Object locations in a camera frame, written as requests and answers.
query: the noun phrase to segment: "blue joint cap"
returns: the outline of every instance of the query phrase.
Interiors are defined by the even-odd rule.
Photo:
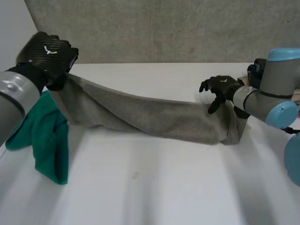
[[[287,143],[284,153],[287,174],[292,182],[300,186],[300,134],[294,135]]]
[[[283,129],[296,120],[298,112],[298,107],[294,102],[285,101],[279,103],[269,112],[265,122],[272,127]]]
[[[288,61],[300,59],[300,48],[274,48],[270,51],[267,61]]]

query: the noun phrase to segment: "carbon fiber hand cover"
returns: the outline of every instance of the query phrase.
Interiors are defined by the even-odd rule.
[[[30,63],[43,71],[46,85],[69,72],[78,57],[78,49],[70,43],[44,32],[35,34],[17,57],[16,63]]]

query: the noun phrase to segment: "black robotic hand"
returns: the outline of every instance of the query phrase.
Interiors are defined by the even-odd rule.
[[[44,32],[35,34],[19,53],[18,66],[28,64],[42,71],[45,85],[50,90],[61,90],[67,81],[67,73],[78,57],[78,49],[58,36]]]
[[[203,81],[199,88],[199,92],[210,90],[212,93],[216,94],[215,100],[208,108],[208,113],[213,114],[222,103],[226,102],[226,100],[233,101],[234,93],[241,86],[244,86],[244,83],[241,80],[236,81],[230,76],[213,76],[210,79]],[[237,116],[242,119],[247,119],[250,116],[248,113],[237,107],[234,107],[234,111]]]

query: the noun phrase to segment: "white logo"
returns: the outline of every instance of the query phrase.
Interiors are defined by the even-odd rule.
[[[44,46],[44,49],[46,50],[46,54],[49,55],[49,54],[56,54],[57,52],[51,52],[47,49],[46,46]]]

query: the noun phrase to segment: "gray towel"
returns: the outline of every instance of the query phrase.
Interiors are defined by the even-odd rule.
[[[70,124],[196,143],[238,144],[247,122],[236,117],[230,102],[209,115],[208,104],[130,95],[75,75],[63,90],[50,94]]]

